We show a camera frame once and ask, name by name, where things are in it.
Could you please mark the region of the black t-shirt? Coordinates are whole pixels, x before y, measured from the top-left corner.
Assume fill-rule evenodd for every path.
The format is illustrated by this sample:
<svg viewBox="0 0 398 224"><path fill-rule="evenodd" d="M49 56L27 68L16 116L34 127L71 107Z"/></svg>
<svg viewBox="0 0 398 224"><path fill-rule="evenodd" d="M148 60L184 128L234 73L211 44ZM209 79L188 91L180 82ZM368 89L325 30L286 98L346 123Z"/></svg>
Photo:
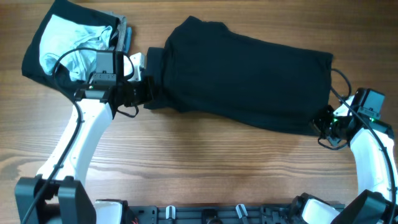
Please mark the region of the black t-shirt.
<svg viewBox="0 0 398 224"><path fill-rule="evenodd" d="M328 52L264 42L190 16L162 48L147 51L155 89L145 107L312 135L310 120L328 104L332 60Z"/></svg>

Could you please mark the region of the grey folded garment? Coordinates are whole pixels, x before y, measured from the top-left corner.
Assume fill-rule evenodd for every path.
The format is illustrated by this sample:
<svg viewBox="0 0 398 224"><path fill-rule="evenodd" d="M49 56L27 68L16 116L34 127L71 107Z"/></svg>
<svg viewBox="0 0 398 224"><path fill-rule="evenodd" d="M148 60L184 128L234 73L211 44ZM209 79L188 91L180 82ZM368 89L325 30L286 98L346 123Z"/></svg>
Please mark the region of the grey folded garment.
<svg viewBox="0 0 398 224"><path fill-rule="evenodd" d="M123 51L127 34L127 19L124 15L115 14L111 11L105 11L105 14L119 19L115 33L112 35L109 44L109 50Z"/></svg>

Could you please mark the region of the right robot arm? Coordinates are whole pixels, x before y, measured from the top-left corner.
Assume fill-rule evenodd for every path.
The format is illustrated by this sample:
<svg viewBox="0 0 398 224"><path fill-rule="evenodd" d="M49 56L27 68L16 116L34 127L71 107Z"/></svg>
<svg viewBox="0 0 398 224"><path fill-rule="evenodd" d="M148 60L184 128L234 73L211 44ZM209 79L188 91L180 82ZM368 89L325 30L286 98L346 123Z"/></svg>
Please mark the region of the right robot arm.
<svg viewBox="0 0 398 224"><path fill-rule="evenodd" d="M349 147L354 155L358 196L342 211L308 194L295 197L289 223L397 223L397 168L394 133L380 120L384 94L360 88L341 100L334 110L327 106L312 120L319 140L338 151Z"/></svg>

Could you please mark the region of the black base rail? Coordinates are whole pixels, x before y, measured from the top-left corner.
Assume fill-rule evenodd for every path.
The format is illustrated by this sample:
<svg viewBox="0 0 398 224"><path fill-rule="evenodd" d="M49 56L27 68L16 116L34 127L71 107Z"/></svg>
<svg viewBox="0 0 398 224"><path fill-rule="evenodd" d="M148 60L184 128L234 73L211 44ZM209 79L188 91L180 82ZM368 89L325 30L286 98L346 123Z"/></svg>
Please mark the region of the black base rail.
<svg viewBox="0 0 398 224"><path fill-rule="evenodd" d="M247 206L239 214L235 206L227 207L174 207L171 214L165 207L131 206L136 216L134 223L150 224L206 224L206 223L305 223L301 214L290 215L289 204Z"/></svg>

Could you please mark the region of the folded black garment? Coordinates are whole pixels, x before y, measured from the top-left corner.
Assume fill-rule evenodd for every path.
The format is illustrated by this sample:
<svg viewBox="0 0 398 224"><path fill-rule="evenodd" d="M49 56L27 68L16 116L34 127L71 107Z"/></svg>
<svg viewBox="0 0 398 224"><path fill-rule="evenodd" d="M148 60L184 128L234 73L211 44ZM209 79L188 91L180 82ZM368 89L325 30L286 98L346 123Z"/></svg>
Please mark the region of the folded black garment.
<svg viewBox="0 0 398 224"><path fill-rule="evenodd" d="M83 24L88 26L111 26L113 28L112 35L115 33L119 19L101 11L88 9L74 4L70 1L55 1L48 13L45 15L41 22L37 32L32 39L31 44L28 46L24 59L22 61L22 74L23 76L30 78L31 80L55 88L54 79L51 75L46 75L39 63L39 45L42 34L46 25L48 24L52 15L59 16L68 21L75 22L77 24ZM62 64L57 71L58 84L65 89L65 91L72 95L76 88L85 81L71 81L69 71Z"/></svg>

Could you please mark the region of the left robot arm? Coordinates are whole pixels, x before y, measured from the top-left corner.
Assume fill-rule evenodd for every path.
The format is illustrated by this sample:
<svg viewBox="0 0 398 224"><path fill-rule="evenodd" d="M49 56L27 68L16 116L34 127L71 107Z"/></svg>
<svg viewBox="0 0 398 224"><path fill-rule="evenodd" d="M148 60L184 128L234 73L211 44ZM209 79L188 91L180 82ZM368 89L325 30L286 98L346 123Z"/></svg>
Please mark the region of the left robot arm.
<svg viewBox="0 0 398 224"><path fill-rule="evenodd" d="M73 111L53 153L35 177L15 187L21 223L137 223L125 200L91 202L85 180L93 154L119 107L154 99L153 81L144 74L146 57L99 50L96 69L68 99Z"/></svg>

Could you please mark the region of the light blue crumpled garment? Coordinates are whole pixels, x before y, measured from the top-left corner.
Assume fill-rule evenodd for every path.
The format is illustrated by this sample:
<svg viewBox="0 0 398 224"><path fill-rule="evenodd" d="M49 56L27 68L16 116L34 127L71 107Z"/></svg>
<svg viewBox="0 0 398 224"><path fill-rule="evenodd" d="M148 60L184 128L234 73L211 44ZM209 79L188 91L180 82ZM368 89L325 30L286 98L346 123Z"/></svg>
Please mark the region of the light blue crumpled garment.
<svg viewBox="0 0 398 224"><path fill-rule="evenodd" d="M85 81L93 72L95 50L109 48L113 28L88 26L52 15L39 45L39 63L46 75L51 75L59 60L69 71L71 81Z"/></svg>

